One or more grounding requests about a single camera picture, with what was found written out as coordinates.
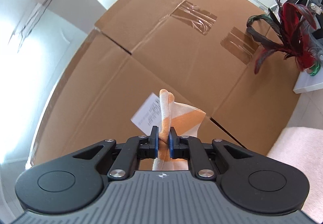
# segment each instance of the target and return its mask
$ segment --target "pink towel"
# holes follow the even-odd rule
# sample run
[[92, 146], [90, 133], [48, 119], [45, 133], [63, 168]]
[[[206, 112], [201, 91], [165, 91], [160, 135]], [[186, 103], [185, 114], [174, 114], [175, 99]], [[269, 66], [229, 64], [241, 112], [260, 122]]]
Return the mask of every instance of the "pink towel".
[[317, 223], [322, 223], [323, 130], [285, 128], [267, 156], [296, 167], [306, 175], [310, 190], [302, 210]]

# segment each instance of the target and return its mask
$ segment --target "circular button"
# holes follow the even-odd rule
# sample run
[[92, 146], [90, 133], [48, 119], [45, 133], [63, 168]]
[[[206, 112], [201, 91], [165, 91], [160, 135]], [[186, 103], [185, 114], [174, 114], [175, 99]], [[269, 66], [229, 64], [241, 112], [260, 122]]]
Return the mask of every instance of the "circular button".
[[51, 171], [38, 178], [38, 185], [48, 192], [62, 192], [75, 184], [75, 176], [66, 171]]
[[110, 176], [112, 177], [123, 177], [126, 172], [122, 169], [114, 169], [110, 172]]
[[199, 176], [201, 177], [212, 177], [214, 172], [210, 169], [202, 169], [198, 172]]
[[286, 185], [286, 179], [276, 171], [261, 170], [249, 176], [249, 183], [258, 190], [273, 192], [282, 189]]

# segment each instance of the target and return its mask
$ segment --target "crosshair logo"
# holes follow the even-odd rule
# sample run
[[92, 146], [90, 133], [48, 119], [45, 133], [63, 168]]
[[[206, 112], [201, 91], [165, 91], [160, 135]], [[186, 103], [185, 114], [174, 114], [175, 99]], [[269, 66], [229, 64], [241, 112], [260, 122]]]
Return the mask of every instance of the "crosshair logo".
[[167, 177], [168, 175], [163, 172], [163, 173], [160, 173], [158, 176], [161, 178], [164, 178], [164, 177]]

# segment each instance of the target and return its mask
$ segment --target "cardboard box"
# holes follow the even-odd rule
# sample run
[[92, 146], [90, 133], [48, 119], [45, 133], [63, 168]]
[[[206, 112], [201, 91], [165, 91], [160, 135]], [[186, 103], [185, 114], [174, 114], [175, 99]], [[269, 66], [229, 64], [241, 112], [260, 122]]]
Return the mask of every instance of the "cardboard box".
[[[299, 72], [293, 59], [276, 53], [253, 73], [259, 45], [246, 22], [262, 13], [247, 0], [118, 0], [96, 26], [240, 143], [266, 155], [297, 103]], [[264, 21], [253, 27], [277, 39]]]
[[[208, 115], [202, 142], [223, 138], [266, 155], [297, 103], [293, 59], [276, 53], [254, 75], [259, 45], [245, 32], [247, 0], [119, 0], [96, 23], [50, 97], [30, 155], [39, 164], [106, 138], [142, 132], [132, 116], [151, 93]], [[269, 26], [254, 28], [276, 39]], [[223, 130], [210, 121], [209, 117]], [[145, 160], [141, 169], [147, 169]]]
[[[267, 37], [280, 43], [274, 30]], [[246, 148], [266, 155], [297, 104], [299, 94], [292, 89], [299, 71], [294, 58], [284, 60], [284, 54], [276, 52], [254, 75], [258, 53], [212, 118]]]
[[[175, 89], [143, 67], [125, 50], [92, 31], [64, 72], [37, 131], [32, 163], [40, 164], [107, 138], [124, 143], [143, 133], [131, 122], [151, 93], [167, 89], [180, 103], [191, 105]], [[235, 143], [209, 118], [198, 131], [201, 141], [223, 138]], [[148, 169], [151, 161], [144, 161]]]
[[245, 30], [261, 13], [247, 0], [118, 0], [96, 26], [210, 116], [258, 48]]

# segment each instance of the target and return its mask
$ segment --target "green object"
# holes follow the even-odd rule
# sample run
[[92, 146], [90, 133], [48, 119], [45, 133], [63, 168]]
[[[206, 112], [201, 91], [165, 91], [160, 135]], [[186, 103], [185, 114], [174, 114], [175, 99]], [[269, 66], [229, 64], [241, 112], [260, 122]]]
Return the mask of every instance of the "green object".
[[308, 74], [310, 76], [315, 76], [319, 72], [320, 68], [321, 64], [318, 61], [316, 61], [315, 64], [309, 68]]

